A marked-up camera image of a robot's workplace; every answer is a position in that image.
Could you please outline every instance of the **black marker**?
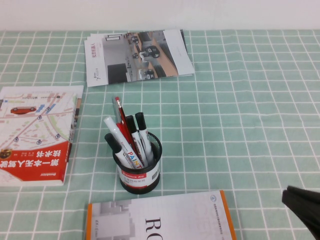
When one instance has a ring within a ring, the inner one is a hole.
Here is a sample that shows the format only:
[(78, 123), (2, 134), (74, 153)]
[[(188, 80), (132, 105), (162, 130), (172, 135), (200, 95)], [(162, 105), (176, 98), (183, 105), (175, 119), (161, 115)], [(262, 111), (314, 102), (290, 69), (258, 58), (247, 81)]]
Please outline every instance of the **black marker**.
[(132, 135), (133, 142), (138, 152), (140, 161), (142, 162), (143, 166), (146, 168), (148, 167), (149, 164), (144, 151), (144, 147), (142, 146), (142, 143), (140, 141), (139, 133), (137, 131), (136, 124), (135, 124), (135, 119), (132, 115), (130, 115), (130, 116), (126, 116), (125, 120), (126, 120), (128, 129)]
[(146, 126), (146, 121), (143, 112), (138, 112), (135, 114), (136, 122), (138, 123), (139, 133), (141, 135), (141, 142), (144, 148), (146, 159), (148, 160), (149, 165), (154, 163), (154, 153), (152, 152), (151, 144), (148, 139), (148, 130)]

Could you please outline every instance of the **white wall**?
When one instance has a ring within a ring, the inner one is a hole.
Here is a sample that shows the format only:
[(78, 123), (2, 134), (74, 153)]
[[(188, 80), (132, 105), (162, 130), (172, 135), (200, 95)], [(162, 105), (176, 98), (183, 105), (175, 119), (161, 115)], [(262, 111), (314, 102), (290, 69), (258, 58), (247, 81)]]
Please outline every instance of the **white wall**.
[(319, 10), (319, 0), (0, 0), (0, 30), (320, 29)]

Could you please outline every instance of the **printed photo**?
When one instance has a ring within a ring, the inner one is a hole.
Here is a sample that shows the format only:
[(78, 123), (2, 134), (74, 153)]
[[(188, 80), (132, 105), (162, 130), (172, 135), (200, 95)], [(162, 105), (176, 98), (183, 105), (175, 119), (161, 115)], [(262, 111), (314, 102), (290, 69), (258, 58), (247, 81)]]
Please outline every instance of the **printed photo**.
[(106, 35), (102, 47), (108, 84), (179, 75), (162, 30)]

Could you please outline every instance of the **pen cap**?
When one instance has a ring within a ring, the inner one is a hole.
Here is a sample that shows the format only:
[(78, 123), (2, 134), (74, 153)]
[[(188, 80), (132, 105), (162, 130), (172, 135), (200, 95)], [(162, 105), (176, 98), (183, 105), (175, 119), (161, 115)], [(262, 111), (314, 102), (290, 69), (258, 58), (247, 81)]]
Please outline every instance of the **pen cap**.
[(143, 112), (137, 112), (135, 114), (136, 123), (138, 124), (139, 130), (145, 130), (147, 128), (145, 116)]
[(135, 133), (137, 131), (137, 127), (135, 124), (134, 116), (132, 116), (132, 115), (126, 116), (125, 120), (126, 120), (126, 124), (129, 128), (130, 133), (131, 134)]
[(112, 133), (107, 133), (104, 136), (104, 139), (109, 144), (112, 151), (114, 151), (116, 154), (119, 153), (122, 150), (121, 145), (117, 142), (115, 137), (112, 135)]

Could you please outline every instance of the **red car illustration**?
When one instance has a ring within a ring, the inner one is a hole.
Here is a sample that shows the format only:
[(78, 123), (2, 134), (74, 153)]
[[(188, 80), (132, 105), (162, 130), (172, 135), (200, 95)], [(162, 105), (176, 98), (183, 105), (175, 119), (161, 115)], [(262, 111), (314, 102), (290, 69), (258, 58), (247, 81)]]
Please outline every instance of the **red car illustration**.
[(37, 108), (35, 106), (19, 106), (11, 109), (12, 114), (22, 115), (36, 111)]

